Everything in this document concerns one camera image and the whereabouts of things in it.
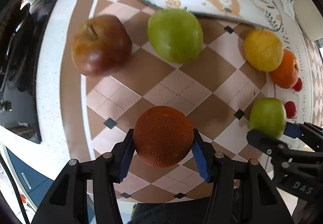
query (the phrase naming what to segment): small red fruit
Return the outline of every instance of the small red fruit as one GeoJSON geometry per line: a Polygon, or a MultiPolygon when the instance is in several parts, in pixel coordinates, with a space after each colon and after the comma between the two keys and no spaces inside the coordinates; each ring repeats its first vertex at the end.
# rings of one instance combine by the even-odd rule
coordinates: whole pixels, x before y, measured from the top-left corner
{"type": "Polygon", "coordinates": [[[297,80],[297,82],[296,82],[295,86],[293,86],[293,89],[294,89],[296,92],[300,92],[300,91],[302,91],[302,89],[303,89],[303,82],[302,82],[302,80],[301,80],[300,78],[298,78],[298,80],[297,80]]]}
{"type": "Polygon", "coordinates": [[[20,194],[20,198],[22,200],[22,203],[24,203],[24,204],[27,203],[26,197],[23,194],[20,194]]]}
{"type": "Polygon", "coordinates": [[[285,103],[286,117],[288,119],[293,119],[296,117],[297,108],[293,101],[287,101],[285,103]]]}

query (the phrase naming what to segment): orange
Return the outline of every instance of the orange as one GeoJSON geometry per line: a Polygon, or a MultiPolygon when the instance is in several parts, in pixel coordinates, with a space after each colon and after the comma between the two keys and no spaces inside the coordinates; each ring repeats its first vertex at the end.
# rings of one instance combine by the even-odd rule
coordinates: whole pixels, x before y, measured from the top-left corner
{"type": "Polygon", "coordinates": [[[276,85],[282,89],[291,89],[297,83],[298,71],[296,57],[292,52],[285,49],[282,63],[269,74],[276,85]]]}
{"type": "Polygon", "coordinates": [[[150,166],[166,168],[186,157],[194,140],[193,128],[180,111],[155,106],[137,120],[133,143],[137,154],[150,166]]]}

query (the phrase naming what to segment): blue cabinet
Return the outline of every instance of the blue cabinet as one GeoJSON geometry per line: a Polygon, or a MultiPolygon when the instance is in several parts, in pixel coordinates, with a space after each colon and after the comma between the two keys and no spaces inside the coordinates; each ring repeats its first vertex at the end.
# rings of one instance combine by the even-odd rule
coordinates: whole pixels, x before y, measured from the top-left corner
{"type": "Polygon", "coordinates": [[[19,159],[14,153],[12,153],[8,148],[8,155],[11,160],[12,166],[16,171],[16,174],[25,188],[27,193],[33,191],[36,187],[42,184],[48,178],[38,171],[34,170],[32,167],[28,166],[25,162],[19,159]]]}
{"type": "MultiPolygon", "coordinates": [[[[32,167],[28,166],[25,162],[19,159],[14,153],[12,153],[8,148],[8,155],[11,160],[12,166],[16,171],[16,174],[28,193],[30,199],[34,202],[36,207],[39,207],[41,201],[49,190],[50,186],[54,182],[38,171],[34,170],[32,167]]],[[[88,220],[89,223],[94,217],[94,211],[88,204],[88,220]]]]}
{"type": "Polygon", "coordinates": [[[53,181],[50,178],[48,178],[29,193],[29,197],[35,203],[36,207],[39,207],[41,201],[43,200],[52,183],[53,181]]]}

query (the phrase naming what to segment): diamond tile pattern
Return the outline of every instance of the diamond tile pattern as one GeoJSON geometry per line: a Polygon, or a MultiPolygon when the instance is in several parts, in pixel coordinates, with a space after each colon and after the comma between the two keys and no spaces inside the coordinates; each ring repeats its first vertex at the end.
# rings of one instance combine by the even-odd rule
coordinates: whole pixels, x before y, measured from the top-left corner
{"type": "Polygon", "coordinates": [[[319,49],[315,42],[309,41],[305,35],[303,35],[305,45],[307,46],[307,52],[309,55],[309,66],[312,73],[313,90],[313,114],[311,123],[323,127],[323,62],[319,49]]]}
{"type": "MultiPolygon", "coordinates": [[[[95,15],[116,15],[133,42],[132,56],[123,68],[87,81],[96,156],[123,141],[143,112],[167,105],[183,112],[216,151],[239,161],[259,159],[261,152],[246,140],[250,109],[255,98],[264,97],[260,91],[266,83],[265,73],[251,67],[243,54],[243,40],[254,27],[198,17],[203,29],[202,52],[190,63],[170,63],[156,53],[147,38],[147,22],[154,10],[139,0],[96,3],[95,15]],[[109,118],[117,123],[112,129],[103,124],[109,118]]],[[[322,73],[323,68],[315,66],[313,77],[322,78],[322,73]]],[[[321,96],[322,86],[317,83],[317,96],[321,96]]],[[[322,106],[323,102],[317,104],[315,119],[318,113],[322,117],[322,106]]],[[[199,176],[190,151],[178,164],[165,169],[151,167],[135,154],[127,177],[114,187],[118,200],[165,203],[210,196],[213,185],[199,176]]]]}

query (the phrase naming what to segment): lemon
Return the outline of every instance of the lemon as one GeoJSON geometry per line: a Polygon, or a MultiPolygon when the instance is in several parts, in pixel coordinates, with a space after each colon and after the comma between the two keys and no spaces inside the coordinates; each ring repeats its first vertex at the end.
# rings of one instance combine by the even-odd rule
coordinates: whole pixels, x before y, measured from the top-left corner
{"type": "Polygon", "coordinates": [[[282,63],[282,43],[268,30],[251,31],[245,38],[243,47],[248,62],[260,71],[274,71],[282,63]]]}

